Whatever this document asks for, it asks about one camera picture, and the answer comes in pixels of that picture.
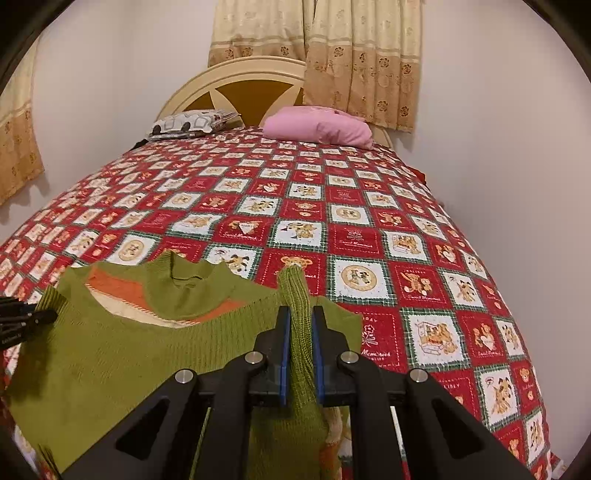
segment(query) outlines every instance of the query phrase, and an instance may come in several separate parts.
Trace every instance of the wall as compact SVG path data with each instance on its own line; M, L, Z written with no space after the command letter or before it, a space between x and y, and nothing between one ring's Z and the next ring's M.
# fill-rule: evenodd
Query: wall
M591 431L591 84L520 0L426 0L423 23L417 129L396 150L491 271L570 460Z
M46 30L33 105L47 171L0 208L0 241L142 138L206 66L214 7L76 0ZM568 460L591 430L591 85L521 0L426 0L423 53L417 130L396 135L397 150L427 172L499 284L537 365L553 448Z
M41 37L33 121L46 168L0 207L0 242L144 137L207 66L213 0L76 0Z

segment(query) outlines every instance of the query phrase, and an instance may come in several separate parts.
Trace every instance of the curtain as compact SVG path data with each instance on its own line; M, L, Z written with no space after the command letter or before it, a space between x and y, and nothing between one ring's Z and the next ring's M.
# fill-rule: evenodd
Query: curtain
M413 130L421 0L318 0L309 47L305 103Z
M0 205L43 172L33 133L31 94L38 40L0 95Z
M273 55L306 59L316 0L218 0L209 66Z

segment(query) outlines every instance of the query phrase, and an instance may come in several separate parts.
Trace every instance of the knitted sweater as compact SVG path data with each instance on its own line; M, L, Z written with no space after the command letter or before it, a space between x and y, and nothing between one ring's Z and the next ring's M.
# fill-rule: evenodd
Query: knitted sweater
M137 267L67 269L38 304L58 318L22 347L7 391L12 415L62 471L178 369L205 373L250 351L282 304L292 311L290 407L254 410L248 476L330 478L336 449L326 443L335 414L314 398L311 307L323 306L329 328L342 331L352 349L360 347L361 321L311 298L297 266L279 273L277 290L224 263L194 264L171 251Z

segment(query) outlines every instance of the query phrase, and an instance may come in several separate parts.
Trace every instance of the bed headboard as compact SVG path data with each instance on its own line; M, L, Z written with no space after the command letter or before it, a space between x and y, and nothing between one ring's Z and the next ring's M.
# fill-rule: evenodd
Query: bed headboard
M241 57L214 65L185 83L166 102L160 119L186 110L237 111L247 127L261 125L287 105L302 105L306 62L271 56ZM392 148L386 129L370 124L374 140Z

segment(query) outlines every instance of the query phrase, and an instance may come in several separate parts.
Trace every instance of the patterned pillow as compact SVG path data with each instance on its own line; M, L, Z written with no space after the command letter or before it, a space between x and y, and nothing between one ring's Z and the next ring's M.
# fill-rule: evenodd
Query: patterned pillow
M148 132L149 141L165 138L194 138L224 130L240 114L227 110L188 110L158 120Z

